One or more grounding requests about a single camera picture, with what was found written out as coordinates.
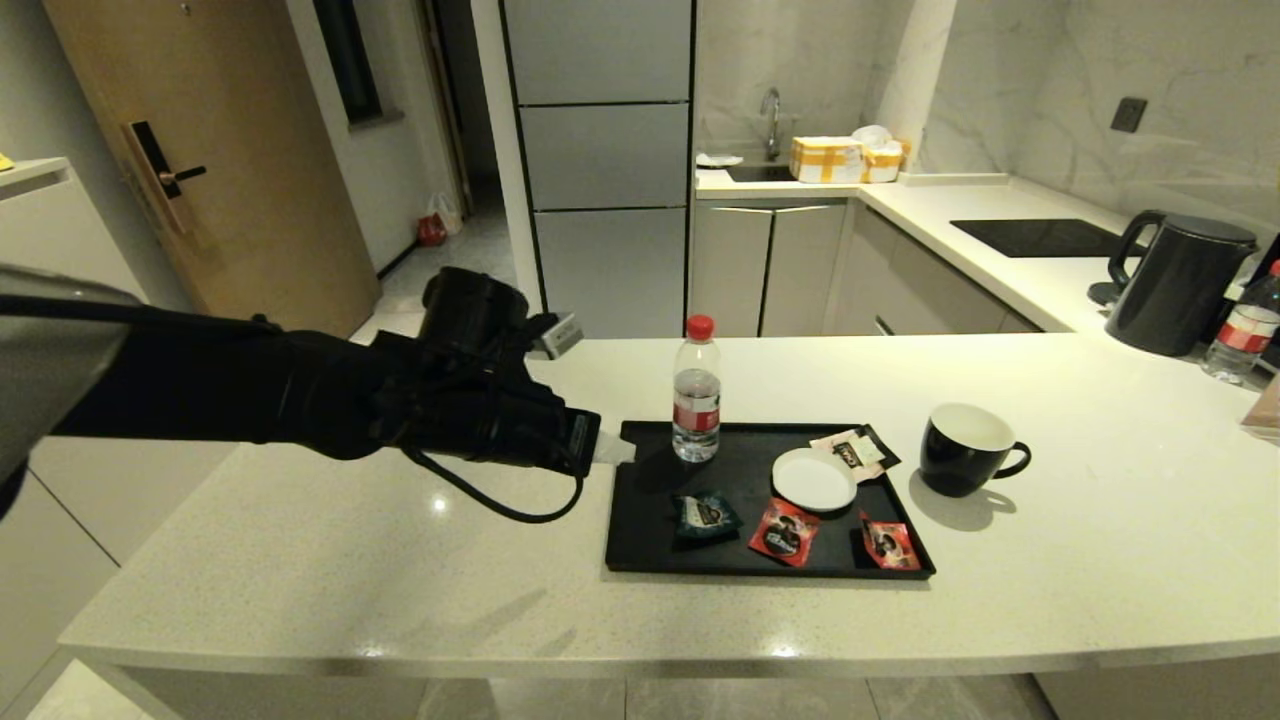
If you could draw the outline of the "dark green snack packet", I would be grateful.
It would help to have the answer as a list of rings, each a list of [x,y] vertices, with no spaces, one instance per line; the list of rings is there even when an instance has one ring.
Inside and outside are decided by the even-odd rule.
[[[691,495],[673,495],[675,536],[684,541],[709,541],[732,536],[742,519],[726,495],[704,489]]]

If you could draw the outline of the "black mug white inside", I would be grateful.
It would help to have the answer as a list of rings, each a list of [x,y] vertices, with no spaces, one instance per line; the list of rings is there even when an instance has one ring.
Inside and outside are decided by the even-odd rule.
[[[936,493],[968,497],[989,480],[1020,474],[1032,451],[993,413],[970,404],[941,404],[928,416],[920,475]]]

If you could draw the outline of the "red-capped water bottle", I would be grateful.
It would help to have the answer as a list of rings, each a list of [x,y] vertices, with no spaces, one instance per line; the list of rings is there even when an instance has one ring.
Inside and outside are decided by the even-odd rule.
[[[714,333],[710,316],[691,315],[675,357],[672,446],[684,462],[708,462],[719,447],[721,350]]]
[[[1277,331],[1280,259],[1242,293],[1199,361],[1199,369],[1216,380],[1242,386]]]

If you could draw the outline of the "black electric kettle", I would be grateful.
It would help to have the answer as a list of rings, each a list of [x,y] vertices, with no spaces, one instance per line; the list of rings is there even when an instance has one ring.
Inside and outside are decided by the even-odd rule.
[[[1257,249],[1256,234],[1234,224],[1165,211],[1137,214],[1108,260],[1120,295],[1105,332],[1148,354],[1188,355]]]

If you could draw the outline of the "red bag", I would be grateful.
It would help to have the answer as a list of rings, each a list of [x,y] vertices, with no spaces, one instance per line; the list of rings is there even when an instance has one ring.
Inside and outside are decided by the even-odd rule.
[[[448,193],[434,193],[428,210],[419,218],[416,241],[422,247],[438,247],[463,229],[463,215]]]

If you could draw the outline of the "tall silver refrigerator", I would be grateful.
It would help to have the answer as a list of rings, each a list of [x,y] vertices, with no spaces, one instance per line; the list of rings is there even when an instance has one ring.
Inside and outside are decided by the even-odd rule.
[[[673,338],[686,300],[695,0],[499,0],[548,309]]]

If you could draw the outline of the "black rectangular serving tray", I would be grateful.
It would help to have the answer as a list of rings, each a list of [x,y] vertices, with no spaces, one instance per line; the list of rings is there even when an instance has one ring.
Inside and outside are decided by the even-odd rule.
[[[774,497],[773,461],[786,451],[806,448],[813,439],[846,429],[845,424],[829,423],[724,423],[717,455],[708,462],[687,464],[672,448],[668,421],[623,421],[621,436],[635,445],[636,459],[614,474],[605,566],[612,571],[684,575],[895,582],[932,578],[936,565],[886,473],[863,482],[850,507],[819,514],[810,552],[800,568],[750,548]],[[673,500],[699,492],[723,497],[742,525],[712,538],[678,536]],[[865,547],[864,519],[904,524],[920,566],[881,568]]]

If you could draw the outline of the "grey base cabinet doors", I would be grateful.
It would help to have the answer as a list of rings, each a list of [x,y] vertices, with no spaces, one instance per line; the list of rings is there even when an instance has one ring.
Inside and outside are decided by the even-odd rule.
[[[687,310],[726,338],[820,336],[850,217],[846,199],[698,202]]]

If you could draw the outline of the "red instant coffee packet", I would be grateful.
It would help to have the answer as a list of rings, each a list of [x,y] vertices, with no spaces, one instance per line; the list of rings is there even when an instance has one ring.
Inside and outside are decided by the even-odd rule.
[[[772,497],[748,547],[790,568],[808,565],[820,519],[781,497]]]
[[[865,511],[859,512],[859,521],[864,550],[877,568],[893,571],[922,569],[922,561],[906,524],[873,521]]]

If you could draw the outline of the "white round saucer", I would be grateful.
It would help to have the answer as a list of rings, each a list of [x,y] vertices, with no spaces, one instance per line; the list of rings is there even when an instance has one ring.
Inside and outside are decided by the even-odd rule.
[[[772,464],[773,491],[800,509],[835,512],[858,496],[852,469],[837,455],[819,448],[794,448]]]

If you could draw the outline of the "pink and black sachet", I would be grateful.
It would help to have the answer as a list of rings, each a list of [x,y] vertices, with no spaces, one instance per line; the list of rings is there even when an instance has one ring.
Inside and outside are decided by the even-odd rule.
[[[855,484],[879,478],[901,462],[868,424],[810,439],[809,446],[840,460]]]

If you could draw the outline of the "wooden door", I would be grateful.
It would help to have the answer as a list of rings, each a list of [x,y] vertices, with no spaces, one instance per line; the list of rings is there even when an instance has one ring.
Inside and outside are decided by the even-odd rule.
[[[285,0],[42,0],[195,307],[348,337],[380,287]],[[195,215],[165,223],[125,143],[147,120]]]

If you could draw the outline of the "yellow taped cardboard box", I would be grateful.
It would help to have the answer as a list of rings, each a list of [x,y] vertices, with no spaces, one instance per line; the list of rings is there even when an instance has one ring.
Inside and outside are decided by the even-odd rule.
[[[792,138],[788,170],[808,184],[860,184],[865,181],[864,143],[851,136]]]

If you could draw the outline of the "dark narrow window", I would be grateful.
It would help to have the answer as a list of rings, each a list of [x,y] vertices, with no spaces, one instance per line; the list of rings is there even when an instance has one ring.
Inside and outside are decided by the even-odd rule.
[[[351,124],[383,118],[355,0],[312,0],[340,102]]]

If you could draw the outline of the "grey counter drawer unit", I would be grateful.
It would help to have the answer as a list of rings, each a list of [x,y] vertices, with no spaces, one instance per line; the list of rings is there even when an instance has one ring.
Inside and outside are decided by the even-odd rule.
[[[864,202],[833,279],[831,333],[1007,334],[1041,328]]]

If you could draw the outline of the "white tall cabinet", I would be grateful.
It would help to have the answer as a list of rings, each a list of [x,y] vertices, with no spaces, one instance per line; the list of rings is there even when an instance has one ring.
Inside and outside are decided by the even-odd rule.
[[[0,170],[0,263],[38,268],[146,300],[64,158]],[[51,438],[0,521],[0,710],[36,687],[58,637],[230,443]]]

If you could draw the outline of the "black induction cooktop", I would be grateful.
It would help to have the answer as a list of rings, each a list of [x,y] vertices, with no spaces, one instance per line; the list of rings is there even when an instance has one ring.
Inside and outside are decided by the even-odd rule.
[[[1079,219],[955,220],[955,228],[1005,258],[1111,258],[1121,237]]]

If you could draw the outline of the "pinkish brown carton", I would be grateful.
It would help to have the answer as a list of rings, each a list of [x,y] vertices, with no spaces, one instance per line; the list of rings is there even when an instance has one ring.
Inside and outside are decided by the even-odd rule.
[[[1277,372],[1252,409],[1242,419],[1240,428],[1249,436],[1280,447],[1280,372]]]

